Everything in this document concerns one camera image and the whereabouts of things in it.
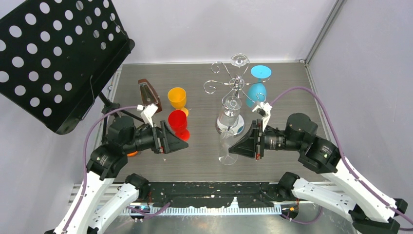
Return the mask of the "red wine glass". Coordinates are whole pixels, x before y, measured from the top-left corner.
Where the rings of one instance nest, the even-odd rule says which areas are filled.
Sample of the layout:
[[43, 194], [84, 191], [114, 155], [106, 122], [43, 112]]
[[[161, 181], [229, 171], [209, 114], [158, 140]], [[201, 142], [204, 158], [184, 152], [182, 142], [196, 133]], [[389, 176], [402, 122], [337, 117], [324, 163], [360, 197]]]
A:
[[188, 121], [185, 112], [174, 110], [168, 116], [168, 124], [174, 131], [175, 135], [184, 141], [190, 138], [190, 132], [187, 129]]

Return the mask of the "yellow wine glass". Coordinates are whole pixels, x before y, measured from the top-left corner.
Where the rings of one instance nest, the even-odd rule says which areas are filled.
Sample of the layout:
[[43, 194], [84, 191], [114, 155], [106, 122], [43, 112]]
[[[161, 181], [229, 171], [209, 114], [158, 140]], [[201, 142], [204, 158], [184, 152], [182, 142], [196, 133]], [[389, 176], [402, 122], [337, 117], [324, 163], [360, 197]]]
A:
[[183, 111], [186, 116], [189, 115], [189, 111], [185, 107], [187, 103], [187, 93], [185, 89], [181, 87], [174, 87], [170, 89], [168, 92], [168, 99], [173, 108]]

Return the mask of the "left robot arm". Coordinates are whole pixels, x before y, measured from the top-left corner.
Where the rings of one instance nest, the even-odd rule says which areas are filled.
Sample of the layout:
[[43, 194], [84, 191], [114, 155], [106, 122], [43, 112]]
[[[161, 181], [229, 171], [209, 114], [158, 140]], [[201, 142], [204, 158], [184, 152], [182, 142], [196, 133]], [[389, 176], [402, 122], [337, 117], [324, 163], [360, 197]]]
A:
[[68, 212], [50, 234], [102, 234], [132, 202], [150, 196], [150, 183], [133, 173], [120, 190], [101, 208], [98, 204], [106, 190], [128, 163], [128, 156], [144, 150], [169, 154], [188, 147], [164, 121], [159, 127], [148, 123], [136, 127], [130, 116], [116, 117], [109, 126], [107, 141], [92, 151], [86, 174]]

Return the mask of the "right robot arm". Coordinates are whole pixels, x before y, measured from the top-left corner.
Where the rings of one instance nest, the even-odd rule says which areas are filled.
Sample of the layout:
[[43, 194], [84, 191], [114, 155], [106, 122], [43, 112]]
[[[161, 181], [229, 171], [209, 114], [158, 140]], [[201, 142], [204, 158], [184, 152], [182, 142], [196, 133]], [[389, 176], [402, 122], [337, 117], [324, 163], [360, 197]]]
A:
[[299, 162], [310, 171], [339, 186], [341, 193], [318, 187], [301, 176], [286, 172], [277, 184], [277, 195], [284, 200], [304, 199], [327, 208], [352, 223], [362, 234], [396, 234], [400, 224], [395, 217], [405, 213], [407, 202], [391, 198], [372, 186], [341, 157], [332, 142], [317, 136], [318, 125], [303, 113], [291, 114], [284, 130], [252, 122], [248, 132], [229, 152], [260, 159], [265, 150], [295, 151]]

